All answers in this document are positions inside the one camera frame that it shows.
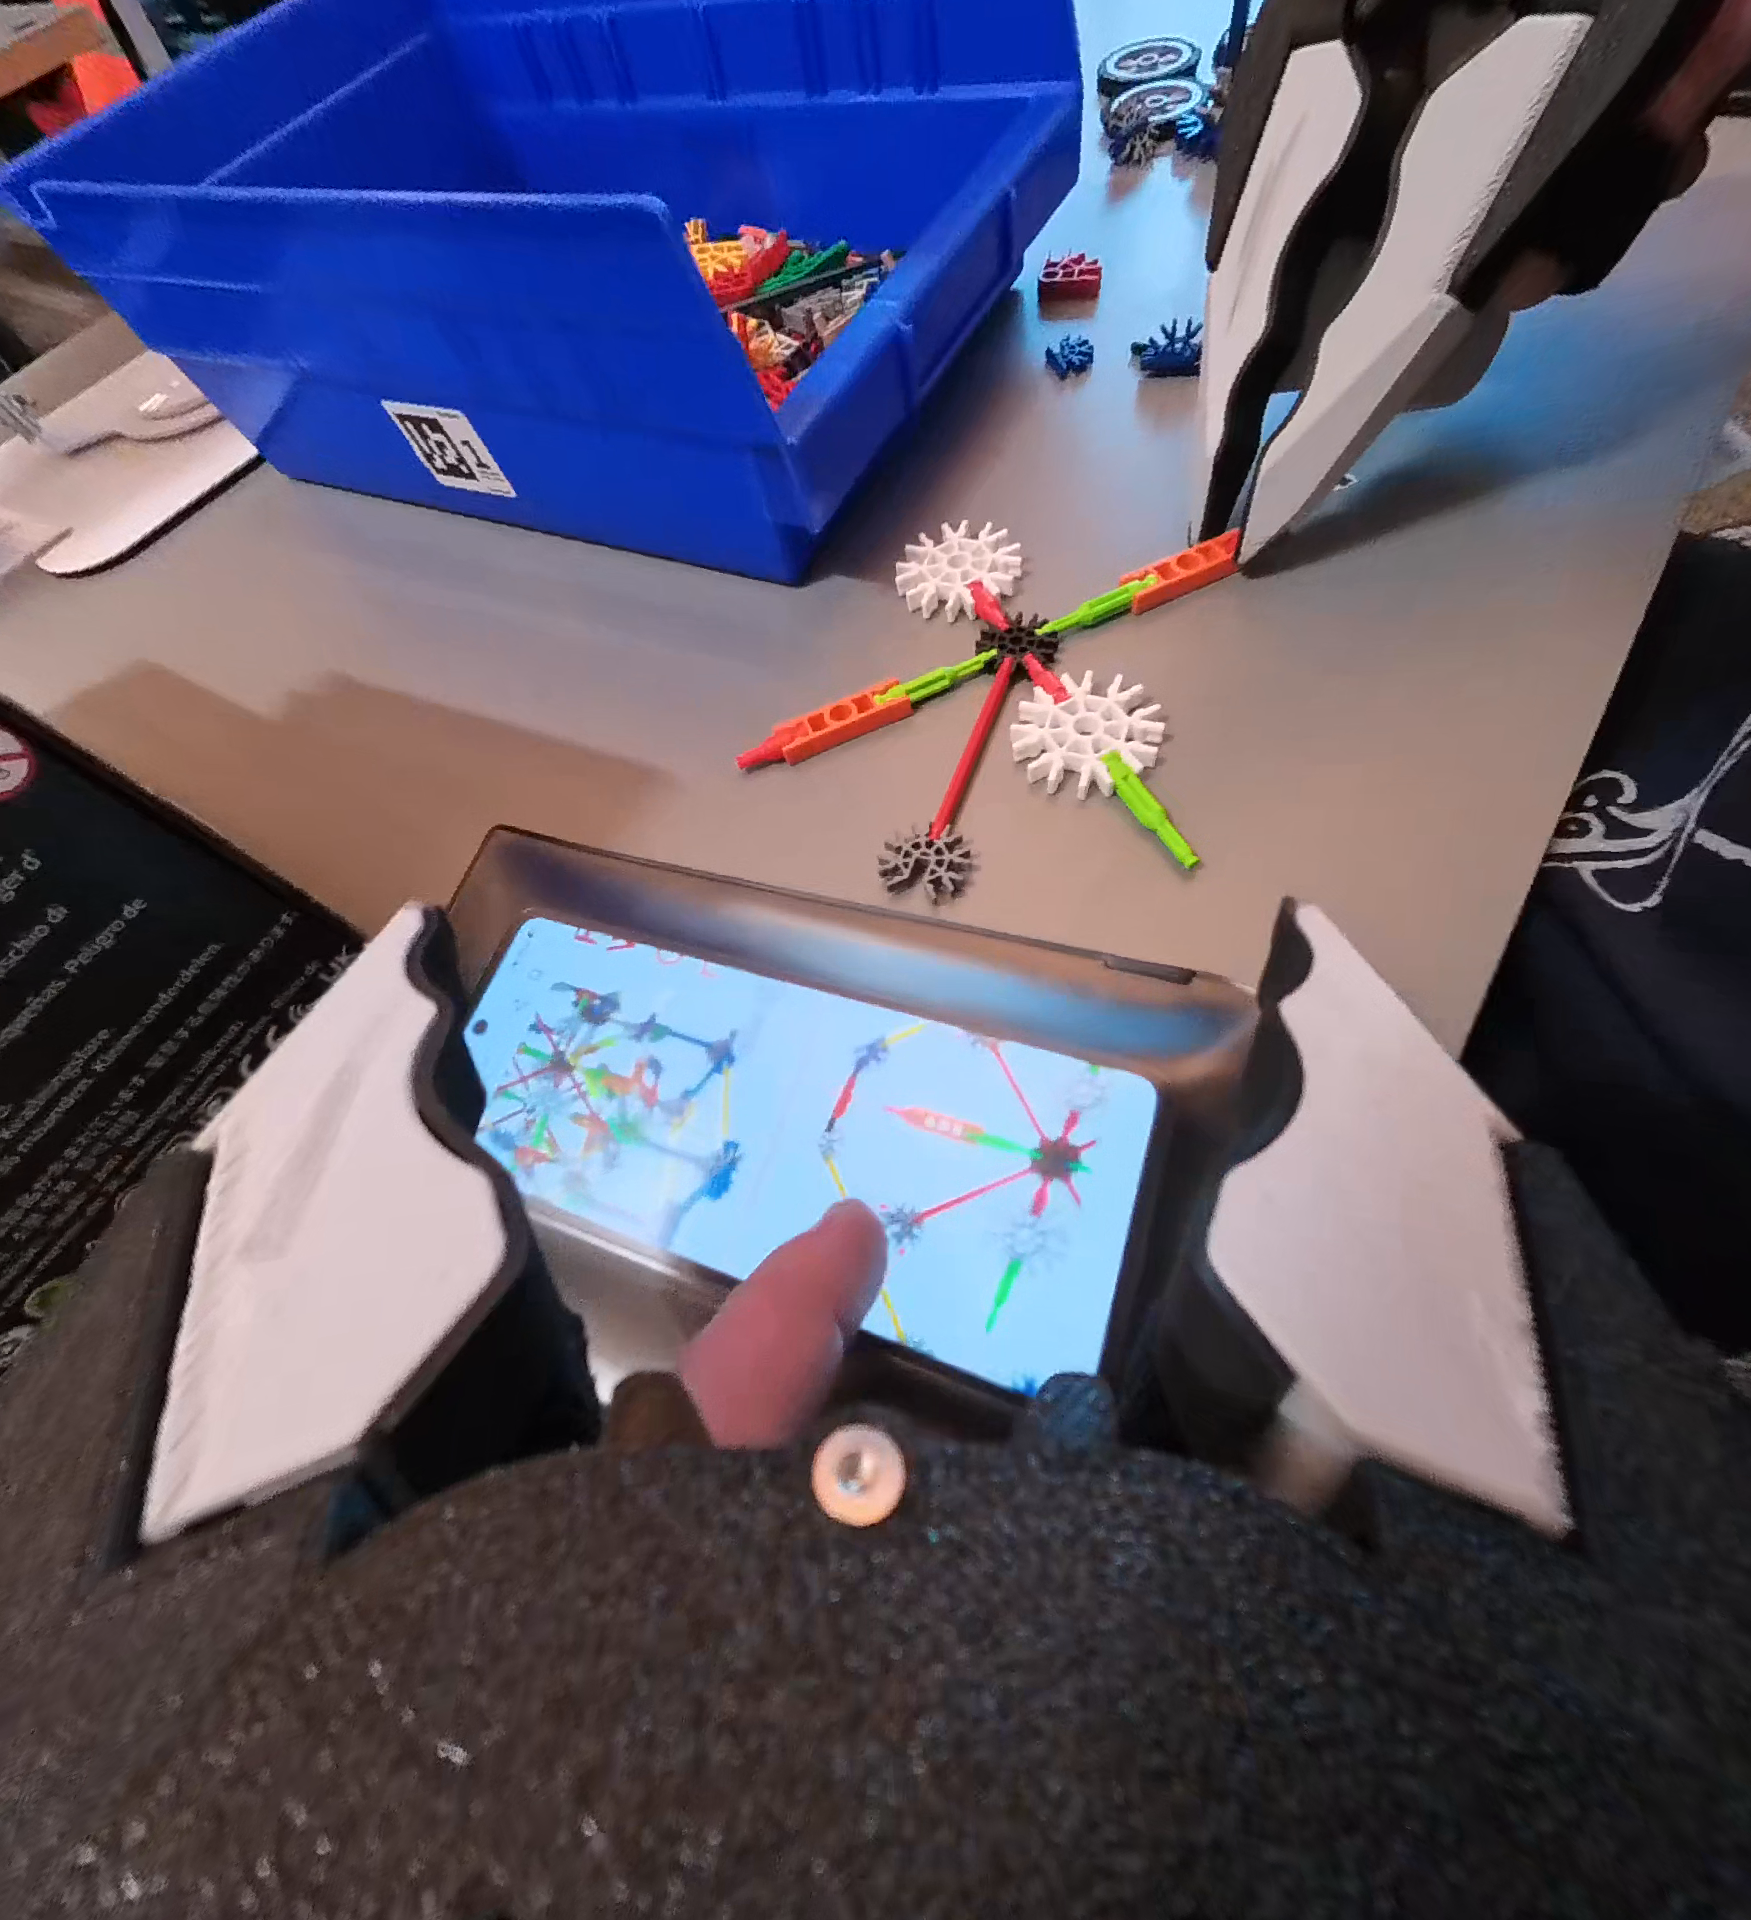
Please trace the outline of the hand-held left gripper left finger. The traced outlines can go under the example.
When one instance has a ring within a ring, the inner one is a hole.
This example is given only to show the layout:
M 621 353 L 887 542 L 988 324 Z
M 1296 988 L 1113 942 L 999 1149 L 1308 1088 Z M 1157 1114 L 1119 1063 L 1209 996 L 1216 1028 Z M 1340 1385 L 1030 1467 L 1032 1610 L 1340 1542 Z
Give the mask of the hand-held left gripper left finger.
M 527 1218 L 449 1107 L 444 916 L 407 902 L 198 1137 L 208 1182 L 136 1542 L 335 1473 L 381 1475 L 527 1264 Z

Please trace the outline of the blue plastic bin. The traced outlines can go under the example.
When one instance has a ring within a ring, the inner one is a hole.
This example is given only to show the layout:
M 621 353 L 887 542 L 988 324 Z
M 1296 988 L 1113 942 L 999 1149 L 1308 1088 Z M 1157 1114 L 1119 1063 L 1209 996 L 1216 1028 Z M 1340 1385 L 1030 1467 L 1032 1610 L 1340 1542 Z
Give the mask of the blue plastic bin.
M 1071 5 L 277 5 L 0 204 L 303 482 L 791 586 L 1078 176 Z M 900 267 L 775 413 L 681 224 Z

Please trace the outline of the black framed tablet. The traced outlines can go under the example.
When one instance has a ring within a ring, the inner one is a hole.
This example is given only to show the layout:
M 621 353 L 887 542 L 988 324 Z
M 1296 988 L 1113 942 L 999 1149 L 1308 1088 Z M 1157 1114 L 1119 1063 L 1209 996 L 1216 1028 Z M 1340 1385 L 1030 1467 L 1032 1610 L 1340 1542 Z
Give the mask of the black framed tablet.
M 840 1404 L 996 1438 L 1088 1375 L 1129 1445 L 1226 1459 L 1284 1396 L 1207 1256 L 1243 988 L 520 830 L 449 926 L 478 1140 L 599 1309 L 714 1309 L 846 1199 L 887 1274 Z

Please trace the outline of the pile of colourful toy pieces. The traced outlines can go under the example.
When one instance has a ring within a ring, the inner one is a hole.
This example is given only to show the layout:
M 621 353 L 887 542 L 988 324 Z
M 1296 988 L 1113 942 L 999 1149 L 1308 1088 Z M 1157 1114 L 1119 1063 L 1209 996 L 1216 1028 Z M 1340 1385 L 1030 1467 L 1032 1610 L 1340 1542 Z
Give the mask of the pile of colourful toy pieces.
M 702 219 L 684 220 L 681 236 L 775 413 L 902 262 L 846 242 L 810 247 L 784 229 L 717 232 Z

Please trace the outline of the white flat stand base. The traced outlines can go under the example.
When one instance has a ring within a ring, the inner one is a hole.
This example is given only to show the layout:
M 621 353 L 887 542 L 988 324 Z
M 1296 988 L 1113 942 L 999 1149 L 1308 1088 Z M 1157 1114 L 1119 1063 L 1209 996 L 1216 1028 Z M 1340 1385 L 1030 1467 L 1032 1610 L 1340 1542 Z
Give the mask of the white flat stand base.
M 140 351 L 0 444 L 0 519 L 21 527 L 40 573 L 89 580 L 260 465 L 190 373 Z

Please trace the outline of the black cardboard box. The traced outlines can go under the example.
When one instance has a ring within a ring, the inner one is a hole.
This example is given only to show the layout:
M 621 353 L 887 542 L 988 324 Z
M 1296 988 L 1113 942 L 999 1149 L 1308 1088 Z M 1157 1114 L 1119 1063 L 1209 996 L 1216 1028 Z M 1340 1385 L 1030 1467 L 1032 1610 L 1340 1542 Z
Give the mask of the black cardboard box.
M 0 1373 L 358 937 L 0 699 Z

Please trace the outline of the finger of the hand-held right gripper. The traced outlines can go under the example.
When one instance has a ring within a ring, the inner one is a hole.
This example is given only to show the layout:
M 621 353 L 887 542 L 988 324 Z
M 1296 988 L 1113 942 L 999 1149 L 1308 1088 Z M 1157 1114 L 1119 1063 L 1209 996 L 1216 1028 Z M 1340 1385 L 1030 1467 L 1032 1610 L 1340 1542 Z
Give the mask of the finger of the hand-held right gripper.
M 1320 270 L 1341 229 L 1341 185 L 1368 115 L 1368 76 L 1341 39 L 1284 49 L 1268 113 L 1246 163 L 1203 315 L 1197 531 L 1238 552 L 1268 540 L 1252 513 L 1273 501 L 1258 480 L 1265 415 L 1295 371 L 1316 302 Z
M 1415 110 L 1372 259 L 1321 326 L 1308 377 L 1252 473 L 1243 569 L 1260 566 L 1465 339 L 1470 316 L 1450 284 L 1590 25 L 1581 13 L 1520 17 Z

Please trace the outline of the star toy rod model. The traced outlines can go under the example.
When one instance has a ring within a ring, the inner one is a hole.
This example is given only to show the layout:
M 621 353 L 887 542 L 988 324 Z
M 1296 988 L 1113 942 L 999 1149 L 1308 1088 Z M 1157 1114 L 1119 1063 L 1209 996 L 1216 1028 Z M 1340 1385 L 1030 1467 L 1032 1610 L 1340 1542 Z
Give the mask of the star toy rod model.
M 1071 673 L 1056 666 L 1056 657 L 1061 646 L 1072 637 L 1157 611 L 1222 584 L 1238 569 L 1235 539 L 1224 534 L 1200 540 L 1126 573 L 1112 590 L 1050 619 L 1009 616 L 1000 595 L 1007 586 L 1002 571 L 931 571 L 931 563 L 946 566 L 979 555 L 981 540 L 967 540 L 964 528 L 948 528 L 940 540 L 909 542 L 897 569 L 897 584 L 914 609 L 921 609 L 936 590 L 953 590 L 943 611 L 974 619 L 977 640 L 970 651 L 961 660 L 909 679 L 880 680 L 776 723 L 766 736 L 783 731 L 789 749 L 787 761 L 773 767 L 802 764 L 883 732 L 960 689 L 979 685 L 985 686 L 982 708 L 961 742 L 934 818 L 921 830 L 887 837 L 877 856 L 877 877 L 889 896 L 921 891 L 925 900 L 946 903 L 965 891 L 974 874 L 974 851 L 957 832 L 957 818 L 982 756 L 1000 731 L 1007 731 L 1011 761 L 1030 784 L 1055 795 L 1071 782 L 1078 800 L 1098 793 L 1118 802 L 1180 872 L 1195 872 L 1195 848 L 1149 786 L 1168 736 L 1162 708 L 1145 699 L 1140 683 L 1124 673 L 1107 680 L 1098 680 L 1090 670 Z

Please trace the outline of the toy vehicle model with wheels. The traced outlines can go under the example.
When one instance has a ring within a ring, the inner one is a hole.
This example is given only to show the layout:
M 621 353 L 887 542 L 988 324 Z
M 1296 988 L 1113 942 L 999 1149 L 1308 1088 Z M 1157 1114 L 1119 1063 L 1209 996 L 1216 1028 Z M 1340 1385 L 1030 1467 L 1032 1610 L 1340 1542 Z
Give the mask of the toy vehicle model with wheels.
M 1119 44 L 1098 60 L 1095 97 L 1113 168 L 1140 168 L 1165 154 L 1214 157 L 1222 84 L 1203 75 L 1197 43 L 1151 34 Z

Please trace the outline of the person's left hand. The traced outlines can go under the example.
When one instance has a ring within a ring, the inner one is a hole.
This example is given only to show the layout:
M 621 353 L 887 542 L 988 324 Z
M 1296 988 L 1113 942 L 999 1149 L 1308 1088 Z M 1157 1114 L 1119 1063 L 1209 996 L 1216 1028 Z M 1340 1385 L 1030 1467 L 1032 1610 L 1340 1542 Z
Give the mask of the person's left hand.
M 838 1200 L 739 1284 L 684 1347 L 678 1375 L 709 1443 L 768 1450 L 820 1412 L 887 1272 L 887 1237 Z

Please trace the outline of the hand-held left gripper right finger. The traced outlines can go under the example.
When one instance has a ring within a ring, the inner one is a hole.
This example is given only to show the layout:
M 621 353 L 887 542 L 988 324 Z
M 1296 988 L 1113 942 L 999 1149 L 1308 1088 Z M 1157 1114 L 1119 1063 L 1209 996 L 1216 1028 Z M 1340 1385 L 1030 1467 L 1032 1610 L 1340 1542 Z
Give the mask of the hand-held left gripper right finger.
M 1189 1449 L 1303 1513 L 1380 1464 L 1568 1538 L 1514 1140 L 1341 928 L 1284 900 L 1182 1312 Z

